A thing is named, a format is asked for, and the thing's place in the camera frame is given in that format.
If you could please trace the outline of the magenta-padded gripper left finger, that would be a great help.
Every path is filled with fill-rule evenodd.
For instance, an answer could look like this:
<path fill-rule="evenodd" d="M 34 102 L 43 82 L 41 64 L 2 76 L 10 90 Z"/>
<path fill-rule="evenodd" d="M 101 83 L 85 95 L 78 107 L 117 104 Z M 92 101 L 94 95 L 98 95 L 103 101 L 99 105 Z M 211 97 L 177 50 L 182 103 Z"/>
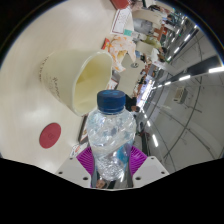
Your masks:
<path fill-rule="evenodd" d="M 66 159 L 56 175 L 81 187 L 91 188 L 94 170 L 94 157 L 91 148 L 87 147 L 77 156 Z"/>

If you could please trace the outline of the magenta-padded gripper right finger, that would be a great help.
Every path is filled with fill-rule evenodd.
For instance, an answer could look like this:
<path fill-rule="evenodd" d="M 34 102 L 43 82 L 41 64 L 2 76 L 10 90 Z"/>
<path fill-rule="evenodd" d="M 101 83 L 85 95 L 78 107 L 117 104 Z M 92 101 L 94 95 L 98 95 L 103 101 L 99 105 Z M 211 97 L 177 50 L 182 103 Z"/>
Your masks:
<path fill-rule="evenodd" d="M 146 156 L 132 147 L 129 157 L 129 171 L 134 188 L 140 188 L 169 174 L 155 156 Z"/>

